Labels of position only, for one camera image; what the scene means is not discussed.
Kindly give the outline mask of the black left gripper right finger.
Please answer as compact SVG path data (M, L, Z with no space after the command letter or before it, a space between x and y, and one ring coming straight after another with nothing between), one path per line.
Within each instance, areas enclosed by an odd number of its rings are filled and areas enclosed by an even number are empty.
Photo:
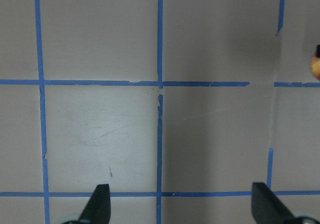
M287 223L295 216L263 182L253 182L251 213L256 223Z

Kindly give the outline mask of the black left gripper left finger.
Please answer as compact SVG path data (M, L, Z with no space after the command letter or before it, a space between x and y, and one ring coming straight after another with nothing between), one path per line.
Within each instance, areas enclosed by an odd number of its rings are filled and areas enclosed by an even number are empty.
M78 223L108 224L110 221L110 188L108 184L96 186L89 201L80 214Z

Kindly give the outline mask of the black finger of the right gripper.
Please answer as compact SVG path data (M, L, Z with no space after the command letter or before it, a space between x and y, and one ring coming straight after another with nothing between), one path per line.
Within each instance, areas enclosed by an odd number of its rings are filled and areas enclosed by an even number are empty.
M316 48L316 57L320 57L320 45L317 45L317 48Z

